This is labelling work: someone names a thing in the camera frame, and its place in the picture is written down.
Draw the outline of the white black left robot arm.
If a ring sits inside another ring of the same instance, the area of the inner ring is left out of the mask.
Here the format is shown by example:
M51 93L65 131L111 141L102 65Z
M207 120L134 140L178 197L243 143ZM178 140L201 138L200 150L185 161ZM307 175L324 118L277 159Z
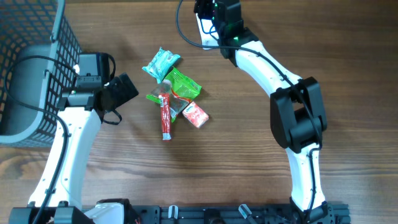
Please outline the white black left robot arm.
M126 73L110 81L79 76L57 101L57 130L42 179L26 207L14 207L9 223L139 223L128 199L100 200L82 210L81 192L91 147L107 112L139 92Z

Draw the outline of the clear plastic snack wrapper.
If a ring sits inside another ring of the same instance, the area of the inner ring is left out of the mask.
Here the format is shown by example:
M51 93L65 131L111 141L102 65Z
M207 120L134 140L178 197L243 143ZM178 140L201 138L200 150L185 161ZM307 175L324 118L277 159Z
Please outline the clear plastic snack wrapper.
M157 87L151 91L151 95L156 99L159 99L159 95L161 94L169 95L170 115L172 120L174 120L190 103L190 100L177 96L177 94L173 92L172 82L168 80L158 84Z

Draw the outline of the green snack packet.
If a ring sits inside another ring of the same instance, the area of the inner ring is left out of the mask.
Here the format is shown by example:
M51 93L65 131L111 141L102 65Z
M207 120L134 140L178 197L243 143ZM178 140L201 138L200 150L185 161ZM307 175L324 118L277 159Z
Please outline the green snack packet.
M165 80L172 82L172 90L177 96L190 100L190 103L200 94L201 86L175 67L165 76L162 82ZM160 104L160 100L151 94L146 95L146 98Z

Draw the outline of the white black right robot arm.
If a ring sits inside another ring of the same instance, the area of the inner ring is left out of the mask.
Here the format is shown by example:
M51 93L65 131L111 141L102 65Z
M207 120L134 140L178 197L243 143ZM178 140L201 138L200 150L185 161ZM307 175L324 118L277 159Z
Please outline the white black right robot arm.
M326 217L319 153L327 121L319 83L288 71L267 52L244 25L240 1L196 0L193 11L199 19L210 21L210 32L218 35L215 47L222 56L252 76L269 95L271 131L289 158L290 199L297 220L315 223Z

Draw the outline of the teal white wipes packet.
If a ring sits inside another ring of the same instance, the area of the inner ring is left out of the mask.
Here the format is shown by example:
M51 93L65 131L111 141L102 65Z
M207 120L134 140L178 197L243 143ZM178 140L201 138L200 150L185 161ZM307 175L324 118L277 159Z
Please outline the teal white wipes packet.
M157 83L160 84L168 74L169 69L172 68L180 59L180 55L173 54L171 51L164 50L160 47L154 58L147 66L142 67L142 69L151 77L155 78Z

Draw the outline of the red stick snack packet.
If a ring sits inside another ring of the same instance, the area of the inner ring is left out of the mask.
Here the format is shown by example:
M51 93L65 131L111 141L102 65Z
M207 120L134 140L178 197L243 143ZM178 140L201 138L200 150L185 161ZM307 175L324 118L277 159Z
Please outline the red stick snack packet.
M170 120L170 102L169 94L162 93L159 95L160 109L161 109L161 120L162 120L162 140L171 140L171 120Z

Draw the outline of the red snack pack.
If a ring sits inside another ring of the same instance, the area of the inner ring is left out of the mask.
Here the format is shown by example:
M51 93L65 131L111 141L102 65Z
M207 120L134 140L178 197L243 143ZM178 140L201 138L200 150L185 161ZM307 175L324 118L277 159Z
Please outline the red snack pack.
M191 102L183 111L182 114L191 122L196 128L201 128L208 120L209 116L205 113L194 101Z

